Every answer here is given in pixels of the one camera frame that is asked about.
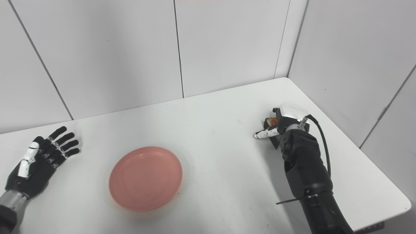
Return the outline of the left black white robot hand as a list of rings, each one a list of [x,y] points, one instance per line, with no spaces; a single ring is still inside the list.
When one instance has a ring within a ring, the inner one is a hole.
[[[5,190],[21,193],[30,200],[44,191],[65,161],[80,153],[75,133],[61,126],[48,137],[34,138],[24,157],[9,174]]]

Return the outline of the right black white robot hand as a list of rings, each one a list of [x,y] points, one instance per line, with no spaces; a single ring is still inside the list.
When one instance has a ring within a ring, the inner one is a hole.
[[[302,108],[284,103],[278,108],[273,108],[275,117],[265,118],[263,130],[254,133],[255,139],[280,138],[291,129],[300,129],[309,132],[310,124],[306,116],[307,111]]]

